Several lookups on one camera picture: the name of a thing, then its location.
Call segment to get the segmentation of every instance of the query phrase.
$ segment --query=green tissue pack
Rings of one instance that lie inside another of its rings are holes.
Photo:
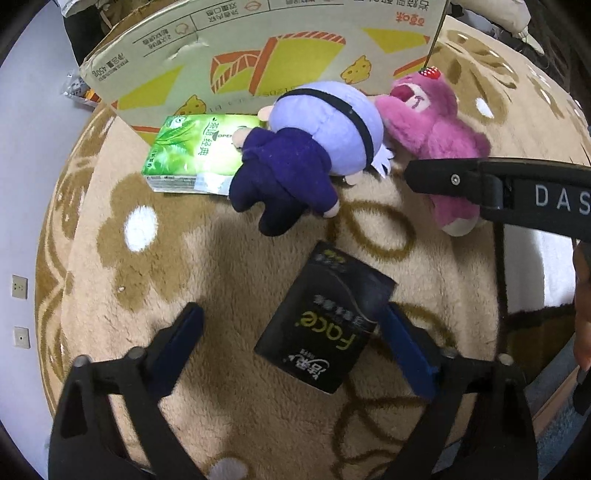
[[[169,116],[142,169],[155,192],[228,195],[242,153],[232,135],[262,122],[255,115]]]

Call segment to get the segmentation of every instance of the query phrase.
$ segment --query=white wall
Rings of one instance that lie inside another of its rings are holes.
[[[60,9],[52,2],[0,67],[0,420],[45,477],[51,416],[35,338],[35,258],[47,203],[89,116],[59,94],[74,67]],[[11,297],[13,273],[29,279],[28,300]],[[30,350],[12,345],[14,326],[29,328]]]

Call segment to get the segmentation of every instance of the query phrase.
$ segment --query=black tissue pack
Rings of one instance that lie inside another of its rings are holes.
[[[318,242],[255,352],[302,382],[334,393],[395,288],[378,270]]]

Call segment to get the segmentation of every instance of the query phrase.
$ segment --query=wall outlet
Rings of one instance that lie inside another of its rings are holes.
[[[25,327],[14,327],[14,346],[19,348],[31,348],[29,329]]]
[[[12,276],[12,296],[16,299],[27,299],[27,287],[28,279],[25,277],[19,277],[18,275]]]

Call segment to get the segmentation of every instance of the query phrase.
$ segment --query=pink plush bear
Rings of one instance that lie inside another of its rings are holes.
[[[491,144],[457,117],[457,100],[435,67],[392,85],[390,95],[375,99],[390,135],[419,159],[488,158]],[[431,195],[434,218],[449,235],[462,236],[478,222],[480,208],[465,199]]]

